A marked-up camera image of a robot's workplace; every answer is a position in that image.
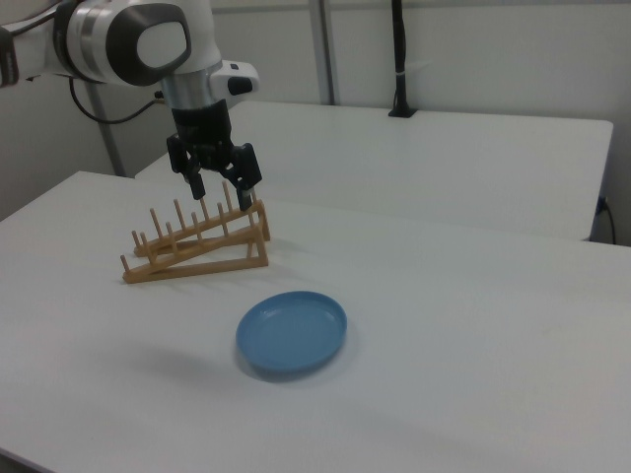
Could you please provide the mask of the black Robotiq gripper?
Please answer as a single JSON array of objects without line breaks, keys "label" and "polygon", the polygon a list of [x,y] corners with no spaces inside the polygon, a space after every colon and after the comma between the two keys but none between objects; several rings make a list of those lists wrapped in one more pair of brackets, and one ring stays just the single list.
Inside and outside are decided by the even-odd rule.
[{"label": "black Robotiq gripper", "polygon": [[172,171],[183,176],[192,197],[205,196],[200,169],[218,171],[236,189],[241,211],[252,205],[261,171],[251,143],[236,146],[226,100],[199,109],[173,109],[176,134],[167,139]]}]

